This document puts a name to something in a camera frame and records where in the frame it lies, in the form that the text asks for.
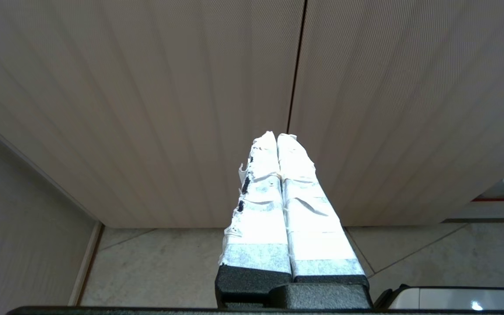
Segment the black surface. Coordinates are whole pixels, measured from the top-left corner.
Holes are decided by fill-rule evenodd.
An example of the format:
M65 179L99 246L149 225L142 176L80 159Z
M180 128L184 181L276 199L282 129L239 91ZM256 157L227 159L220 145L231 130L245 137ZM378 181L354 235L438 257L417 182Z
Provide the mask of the black surface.
M235 303L268 305L274 287L290 283L290 273L221 265L215 279L215 296L220 308Z
M294 283L334 283L334 284L360 284L367 289L368 279L365 275L340 275L340 276L297 276Z
M388 303L390 295L392 294L392 289L387 289L380 294L378 299L374 302L374 307L376 308L385 308L385 304Z
M223 309L183 309L183 308L129 308L129 307L20 307L9 311L7 315L465 315L488 314L504 315L504 311L453 311L453 310L396 310L368 309L368 310L284 310L259 309L248 311L230 311Z
M244 180L244 184L242 184L242 194L243 195L248 193L248 185L249 184L250 184L250 178L247 175L246 179Z
M289 283L270 293L271 307L285 309L368 309L371 298L364 285Z

